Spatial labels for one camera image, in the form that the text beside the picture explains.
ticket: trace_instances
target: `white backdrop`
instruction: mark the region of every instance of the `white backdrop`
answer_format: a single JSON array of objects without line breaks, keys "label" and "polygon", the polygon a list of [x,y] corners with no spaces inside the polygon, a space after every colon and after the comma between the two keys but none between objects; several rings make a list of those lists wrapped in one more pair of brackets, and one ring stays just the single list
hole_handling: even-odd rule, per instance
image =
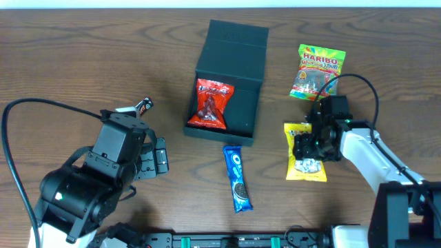
[{"label": "white backdrop", "polygon": [[441,0],[0,0],[0,8],[439,7]]}]

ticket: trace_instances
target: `box lid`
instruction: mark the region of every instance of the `box lid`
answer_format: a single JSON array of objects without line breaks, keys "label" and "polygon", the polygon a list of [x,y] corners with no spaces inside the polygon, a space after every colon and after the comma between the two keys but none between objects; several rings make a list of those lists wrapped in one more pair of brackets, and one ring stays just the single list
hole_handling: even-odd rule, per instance
[{"label": "box lid", "polygon": [[262,83],[269,28],[211,20],[197,72]]}]

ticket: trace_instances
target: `snack package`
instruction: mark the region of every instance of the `snack package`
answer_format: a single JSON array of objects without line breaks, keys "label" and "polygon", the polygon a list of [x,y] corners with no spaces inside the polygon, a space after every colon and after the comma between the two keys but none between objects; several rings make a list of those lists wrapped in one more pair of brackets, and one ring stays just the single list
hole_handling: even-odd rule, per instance
[{"label": "snack package", "polygon": [[296,161],[294,156],[294,137],[297,134],[310,133],[311,123],[285,123],[284,130],[288,140],[288,172],[287,180],[312,180],[326,182],[325,168],[322,161],[305,158]]},{"label": "snack package", "polygon": [[232,184],[234,211],[253,210],[249,201],[247,188],[243,181],[242,160],[240,159],[241,146],[226,146],[223,148],[225,162],[227,163],[227,174]]},{"label": "snack package", "polygon": [[234,86],[216,81],[198,79],[198,111],[188,121],[200,127],[227,129],[223,120],[223,111],[234,93]]},{"label": "snack package", "polygon": [[[325,83],[340,75],[346,52],[301,44],[300,66],[290,96],[314,100]],[[324,89],[320,98],[337,94],[338,79]]]}]

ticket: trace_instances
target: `open box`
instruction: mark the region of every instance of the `open box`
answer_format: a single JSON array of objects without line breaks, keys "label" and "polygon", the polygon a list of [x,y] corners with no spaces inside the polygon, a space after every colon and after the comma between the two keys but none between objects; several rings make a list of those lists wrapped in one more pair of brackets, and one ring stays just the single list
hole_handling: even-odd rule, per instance
[{"label": "open box", "polygon": [[[265,75],[268,28],[211,20],[196,66],[184,134],[238,145],[252,145],[260,87]],[[197,112],[197,79],[234,86],[223,117],[226,130],[188,125]]]}]

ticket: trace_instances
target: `wire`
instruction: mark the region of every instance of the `wire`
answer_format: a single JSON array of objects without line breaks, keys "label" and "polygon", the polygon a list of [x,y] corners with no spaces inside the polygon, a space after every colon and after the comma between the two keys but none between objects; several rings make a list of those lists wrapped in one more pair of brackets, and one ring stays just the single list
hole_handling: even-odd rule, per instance
[{"label": "wire", "polygon": [[315,238],[313,238],[312,235],[311,235],[311,234],[310,234],[310,233],[309,233],[304,227],[302,227],[301,225],[292,225],[292,226],[289,227],[288,230],[285,232],[284,239],[287,241],[288,245],[291,245],[291,246],[294,247],[294,248],[301,248],[301,247],[299,247],[299,246],[293,244],[292,242],[290,242],[289,239],[287,239],[287,233],[288,233],[288,231],[289,231],[289,230],[292,230],[293,228],[300,228],[300,229],[302,229],[302,231],[306,232],[306,233],[308,234],[308,236],[309,236],[309,237],[315,242],[315,243],[312,244],[312,245],[308,245],[308,247],[313,247],[314,245],[317,245],[317,240],[316,240]]},{"label": "wire", "polygon": [[72,107],[72,106],[69,106],[66,104],[57,103],[56,101],[51,101],[51,100],[46,100],[46,99],[37,99],[37,98],[26,98],[26,99],[15,100],[15,101],[9,103],[5,107],[5,110],[3,111],[3,117],[1,119],[1,142],[3,145],[3,150],[5,152],[6,163],[9,165],[9,169],[11,171],[12,177],[13,177],[15,183],[17,184],[17,188],[19,189],[21,199],[23,200],[26,211],[28,212],[31,225],[34,230],[35,247],[41,248],[39,226],[37,223],[37,218],[35,217],[35,213],[34,213],[34,210],[32,209],[32,205],[30,204],[28,195],[26,194],[25,189],[23,187],[23,184],[21,183],[19,173],[17,172],[17,169],[14,164],[14,160],[12,159],[11,150],[10,150],[9,141],[8,141],[8,115],[9,115],[9,112],[12,109],[12,107],[14,107],[15,105],[17,105],[19,103],[26,103],[26,102],[47,103],[50,105],[63,107],[68,110],[73,110],[75,112],[87,114],[87,115],[90,115],[90,116],[98,118],[98,119],[101,119],[101,117],[98,114],[94,114],[94,113],[86,111],[86,110],[81,110],[79,108]]},{"label": "wire", "polygon": [[363,80],[372,90],[373,95],[375,97],[375,114],[373,115],[373,121],[372,121],[372,125],[371,126],[371,131],[370,131],[370,135],[371,135],[371,142],[378,148],[378,150],[380,150],[380,152],[387,158],[389,159],[389,161],[391,161],[392,165],[395,166],[397,168],[397,170],[403,174],[407,179],[409,179],[416,187],[416,190],[418,191],[418,193],[420,193],[422,196],[424,196],[424,199],[427,202],[427,205],[430,207],[430,209],[432,210],[433,214],[435,215],[435,218],[438,221],[438,224],[441,228],[441,214],[438,211],[438,208],[435,206],[435,204],[433,203],[432,199],[430,198],[429,194],[427,193],[426,190],[423,189],[423,187],[417,182],[416,179],[414,179],[408,172],[406,172],[406,167],[403,167],[401,165],[399,165],[382,147],[381,145],[378,143],[378,138],[374,138],[374,133],[373,131],[375,130],[375,126],[377,123],[377,119],[378,119],[378,111],[380,108],[380,101],[377,95],[377,91],[375,90],[375,88],[373,87],[372,83],[369,82],[366,78],[357,75],[357,74],[341,74],[339,76],[334,77],[333,79],[331,79],[330,81],[328,81],[319,91],[318,94],[316,96],[316,98],[314,99],[314,102],[312,103],[312,108],[311,108],[311,113],[310,115],[312,115],[314,113],[314,110],[316,109],[316,102],[321,94],[321,92],[332,82],[334,82],[335,80],[345,77],[345,76],[353,76],[356,77],[358,79]]}]

